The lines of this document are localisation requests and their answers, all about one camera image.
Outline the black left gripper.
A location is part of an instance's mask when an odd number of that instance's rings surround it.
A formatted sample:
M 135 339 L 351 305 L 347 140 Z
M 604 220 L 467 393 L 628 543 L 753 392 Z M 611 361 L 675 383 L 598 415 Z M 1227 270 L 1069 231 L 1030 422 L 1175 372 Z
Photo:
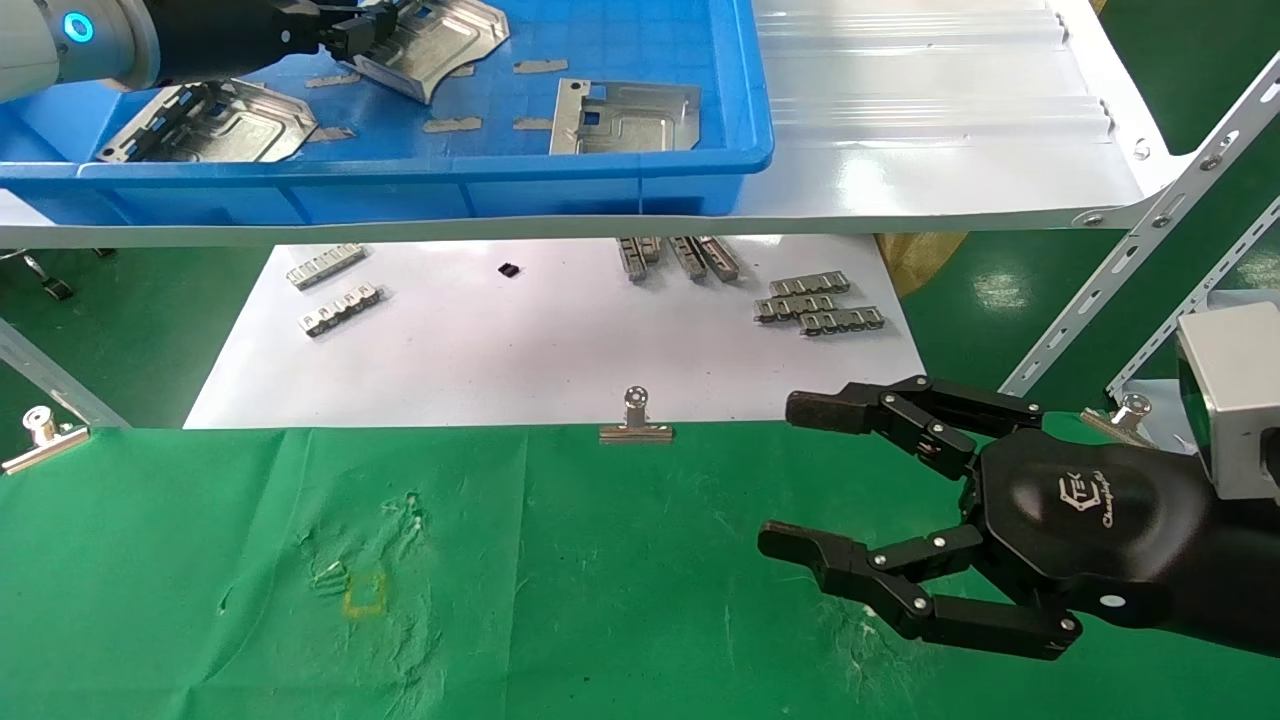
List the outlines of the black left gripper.
M 150 1 L 155 86 L 236 78 L 320 45 L 334 59 L 372 51 L 399 24 L 401 1 Z

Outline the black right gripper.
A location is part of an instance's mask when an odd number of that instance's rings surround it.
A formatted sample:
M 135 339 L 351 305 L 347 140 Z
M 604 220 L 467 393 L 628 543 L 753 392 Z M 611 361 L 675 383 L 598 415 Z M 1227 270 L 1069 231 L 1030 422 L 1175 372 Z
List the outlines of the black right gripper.
M 1219 497 L 1194 457 L 1023 430 L 1043 425 L 1038 407 L 931 375 L 794 391 L 785 420 L 879 434 L 948 479 L 974 468 L 973 525 L 879 550 L 782 521 L 756 536 L 764 556 L 808 569 L 823 594 L 874 610 L 904 639 L 1051 661 L 1083 633 L 1068 610 L 1160 629 L 1201 629 L 1212 615 L 1204 551 Z M 972 433 L 1004 438 L 977 456 Z M 924 588 L 972 568 L 1018 603 Z

